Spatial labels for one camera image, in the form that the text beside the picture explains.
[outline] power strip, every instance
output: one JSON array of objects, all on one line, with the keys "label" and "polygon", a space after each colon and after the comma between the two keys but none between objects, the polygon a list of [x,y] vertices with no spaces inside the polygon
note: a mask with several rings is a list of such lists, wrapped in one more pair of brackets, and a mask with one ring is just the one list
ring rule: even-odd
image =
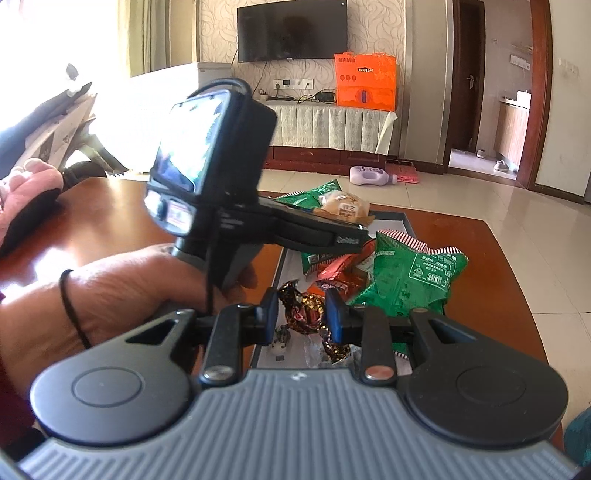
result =
[{"label": "power strip", "polygon": [[275,90],[313,90],[313,79],[275,79],[273,80],[273,88]]}]

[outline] phone screen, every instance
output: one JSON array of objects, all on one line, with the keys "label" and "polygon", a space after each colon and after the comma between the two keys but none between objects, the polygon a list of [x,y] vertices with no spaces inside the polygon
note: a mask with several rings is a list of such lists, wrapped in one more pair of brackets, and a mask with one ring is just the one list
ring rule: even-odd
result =
[{"label": "phone screen", "polygon": [[229,97],[222,90],[174,105],[156,154],[160,176],[189,193],[201,193]]}]

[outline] plastic bottle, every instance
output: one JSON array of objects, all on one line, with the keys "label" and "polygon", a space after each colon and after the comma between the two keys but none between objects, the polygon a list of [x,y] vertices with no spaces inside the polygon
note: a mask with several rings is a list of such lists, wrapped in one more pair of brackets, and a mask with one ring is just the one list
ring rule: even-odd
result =
[{"label": "plastic bottle", "polygon": [[349,180],[354,185],[386,185],[387,183],[397,183],[398,176],[390,175],[381,168],[373,167],[351,167],[349,170]]}]

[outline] ribbed gray surface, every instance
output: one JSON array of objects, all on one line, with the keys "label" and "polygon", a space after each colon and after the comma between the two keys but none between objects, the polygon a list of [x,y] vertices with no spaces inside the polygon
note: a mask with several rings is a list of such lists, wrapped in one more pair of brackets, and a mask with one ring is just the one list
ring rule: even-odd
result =
[{"label": "ribbed gray surface", "polygon": [[113,450],[52,440],[21,466],[43,480],[566,480],[576,472],[546,442],[512,452],[447,443],[394,391],[364,387],[348,370],[250,370],[238,385],[206,391],[156,439]]}]

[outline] coffee table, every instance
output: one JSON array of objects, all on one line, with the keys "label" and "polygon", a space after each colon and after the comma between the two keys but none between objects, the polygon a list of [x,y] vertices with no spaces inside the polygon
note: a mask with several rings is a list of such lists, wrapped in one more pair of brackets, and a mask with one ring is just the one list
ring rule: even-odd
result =
[{"label": "coffee table", "polygon": [[[0,260],[0,291],[9,296],[37,280],[57,278],[66,268],[172,241],[145,210],[144,192],[140,181],[92,178],[62,194],[55,214]],[[431,248],[451,245],[467,255],[468,266],[453,283],[446,306],[450,318],[547,361],[517,279],[485,222],[398,207],[372,208],[403,211],[417,237]],[[259,302],[271,285],[280,253],[280,247],[266,245],[255,258],[259,284],[246,291],[248,301]],[[245,351],[245,366],[250,351]],[[562,447],[561,430],[553,443]]]}]

